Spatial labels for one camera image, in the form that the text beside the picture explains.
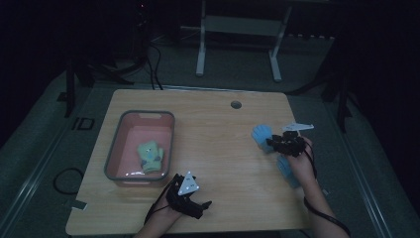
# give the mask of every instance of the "light blue plastic object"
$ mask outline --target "light blue plastic object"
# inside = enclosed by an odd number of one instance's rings
[[[269,126],[258,125],[254,127],[252,136],[265,153],[274,151],[274,149],[266,143],[266,139],[272,138],[272,132]]]
[[[290,187],[292,188],[300,187],[299,181],[294,176],[291,170],[290,164],[284,156],[280,155],[277,157],[277,167],[283,174],[284,178],[289,183]]]

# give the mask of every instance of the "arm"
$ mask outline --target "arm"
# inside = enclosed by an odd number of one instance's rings
[[[312,142],[306,138],[304,139],[312,147]],[[312,155],[311,147],[306,146],[305,149],[309,155]],[[335,218],[334,212],[331,210],[314,176],[312,165],[308,160],[311,160],[311,158],[308,158],[305,153],[302,153],[297,158],[291,156],[286,156],[286,158],[290,163],[293,174],[302,185],[303,192],[309,204],[316,210]],[[309,220],[315,237],[349,237],[341,227],[313,212],[309,212]]]
[[[165,193],[157,202],[155,213],[153,213],[148,222],[134,238],[158,238],[166,233],[181,215],[182,213],[177,212],[168,206]]]

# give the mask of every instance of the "pink bin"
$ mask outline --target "pink bin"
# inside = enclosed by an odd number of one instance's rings
[[[125,112],[105,164],[105,175],[119,186],[164,186],[168,182],[175,119],[167,111]],[[163,149],[160,170],[145,173],[138,148],[153,141]]]

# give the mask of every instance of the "green glove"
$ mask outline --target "green glove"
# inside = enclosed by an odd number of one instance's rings
[[[158,146],[156,141],[149,141],[139,145],[137,151],[145,174],[160,171],[163,149]]]

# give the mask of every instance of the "wooden tabletop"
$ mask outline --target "wooden tabletop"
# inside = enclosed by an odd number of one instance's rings
[[[242,104],[231,107],[232,101]],[[175,117],[169,176],[196,176],[200,190],[191,199],[212,200],[200,219],[182,216],[168,233],[282,230],[308,228],[306,209],[276,167],[276,154],[265,155],[253,140],[255,126],[273,134],[294,122],[282,93],[237,91],[115,91],[77,200],[70,235],[134,234],[142,226],[162,187],[119,187],[106,178],[104,165],[120,116],[128,110],[165,110]]]

